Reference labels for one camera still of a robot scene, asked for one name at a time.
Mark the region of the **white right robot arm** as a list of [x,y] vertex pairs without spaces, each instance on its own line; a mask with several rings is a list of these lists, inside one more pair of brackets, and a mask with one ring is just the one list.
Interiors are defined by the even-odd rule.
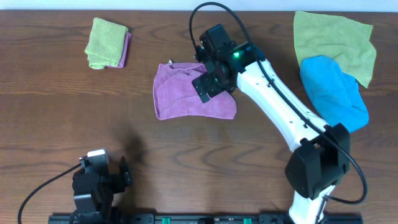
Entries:
[[290,220],[325,222],[325,205],[349,171],[346,128],[342,124],[331,127],[312,113],[280,80],[265,55],[248,42],[202,43],[195,53],[207,70],[192,82],[202,102],[239,88],[275,124],[292,151],[285,167],[295,190]]

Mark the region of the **purple microfiber cloth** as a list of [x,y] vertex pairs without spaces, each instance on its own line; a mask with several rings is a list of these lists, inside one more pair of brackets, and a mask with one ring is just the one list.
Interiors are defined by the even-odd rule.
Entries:
[[237,112],[234,98],[222,92],[204,103],[192,81],[206,72],[202,63],[161,63],[153,83],[155,115],[159,120],[182,116],[233,119]]

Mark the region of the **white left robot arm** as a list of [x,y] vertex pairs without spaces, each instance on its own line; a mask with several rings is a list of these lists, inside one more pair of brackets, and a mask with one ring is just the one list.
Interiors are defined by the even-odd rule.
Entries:
[[68,223],[117,223],[118,213],[112,208],[115,194],[132,185],[129,166],[122,157],[119,172],[110,174],[106,155],[85,156],[80,159],[82,168],[73,175],[72,188],[76,210]]

